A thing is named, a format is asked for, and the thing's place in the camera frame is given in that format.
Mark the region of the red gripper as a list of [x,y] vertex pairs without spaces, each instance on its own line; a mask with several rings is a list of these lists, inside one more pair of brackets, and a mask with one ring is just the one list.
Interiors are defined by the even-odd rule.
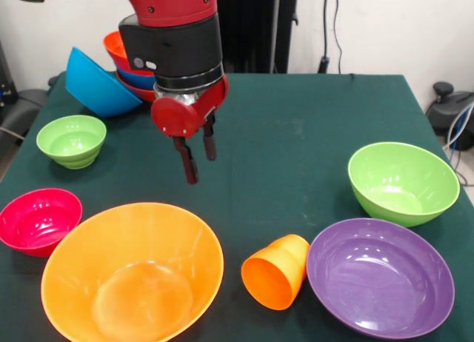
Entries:
[[178,94],[164,93],[155,86],[156,100],[151,106],[151,118],[165,135],[173,137],[181,155],[188,184],[198,183],[198,170],[185,138],[193,136],[203,127],[204,149],[209,161],[217,156],[214,140],[214,112],[222,105],[229,92],[229,80],[224,75],[206,90]]

